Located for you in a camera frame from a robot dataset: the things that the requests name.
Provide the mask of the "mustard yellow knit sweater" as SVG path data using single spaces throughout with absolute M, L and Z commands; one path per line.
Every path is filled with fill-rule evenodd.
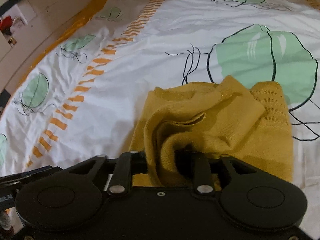
M 147 174 L 135 186 L 182 186 L 175 152 L 190 145 L 216 158 L 231 155 L 286 181 L 293 178 L 293 139 L 279 83 L 245 88 L 228 76 L 220 84 L 192 82 L 148 93 L 130 150 L 144 151 Z

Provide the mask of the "orange bed sheet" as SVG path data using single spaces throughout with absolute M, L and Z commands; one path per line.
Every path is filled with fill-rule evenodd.
M 39 64 L 39 62 L 49 53 L 51 52 L 58 44 L 70 38 L 79 28 L 86 25 L 93 16 L 103 9 L 107 0 L 91 0 L 79 13 L 77 13 L 72 18 L 71 26 L 68 27 L 60 37 L 54 41 L 51 45 L 49 45 L 42 53 L 37 55 L 37 58 L 32 62 L 29 66 L 28 70 L 25 71 L 23 76 L 20 78 L 18 82 L 18 86 L 20 86 L 26 80 L 27 76 L 30 72 Z

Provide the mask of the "white leaf-print duvet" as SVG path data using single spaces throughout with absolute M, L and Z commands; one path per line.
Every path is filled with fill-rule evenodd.
M 6 105 L 2 176 L 135 151 L 135 128 L 157 87 L 220 84 L 228 76 L 247 89 L 274 81 L 291 124 L 289 182 L 308 200 L 301 227 L 319 237 L 319 10 L 286 0 L 107 0 L 82 28 L 92 20 L 108 21 L 103 26 L 113 32 L 107 45 L 95 54 L 89 45 L 102 41 L 97 33 L 72 35 L 39 62 Z M 148 80 L 143 64 L 153 56 L 178 85 Z M 63 87 L 44 63 L 71 63 L 67 70 L 89 66 L 74 85 Z M 180 67 L 181 74 L 172 74 Z

